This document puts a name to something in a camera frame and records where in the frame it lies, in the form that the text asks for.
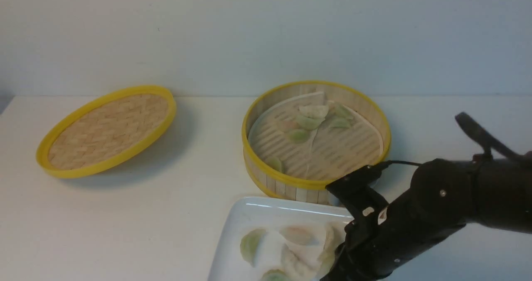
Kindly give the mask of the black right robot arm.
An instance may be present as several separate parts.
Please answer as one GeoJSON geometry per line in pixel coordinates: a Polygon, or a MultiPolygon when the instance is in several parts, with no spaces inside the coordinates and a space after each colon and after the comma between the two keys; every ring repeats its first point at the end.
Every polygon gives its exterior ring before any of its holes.
{"type": "Polygon", "coordinates": [[[385,279],[471,223],[531,232],[531,153],[513,152],[467,113],[455,120],[483,152],[470,161],[414,163],[410,188],[393,202],[370,184],[395,160],[366,165],[326,186],[353,220],[323,281],[385,279]]]}

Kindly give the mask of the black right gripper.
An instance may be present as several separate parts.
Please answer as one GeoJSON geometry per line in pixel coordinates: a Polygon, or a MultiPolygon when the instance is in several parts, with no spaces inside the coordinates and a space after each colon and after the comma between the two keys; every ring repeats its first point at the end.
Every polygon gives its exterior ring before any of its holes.
{"type": "Polygon", "coordinates": [[[323,281],[378,281],[464,228],[438,226],[420,217],[410,202],[399,198],[367,216],[353,215],[335,261],[323,281]]]}

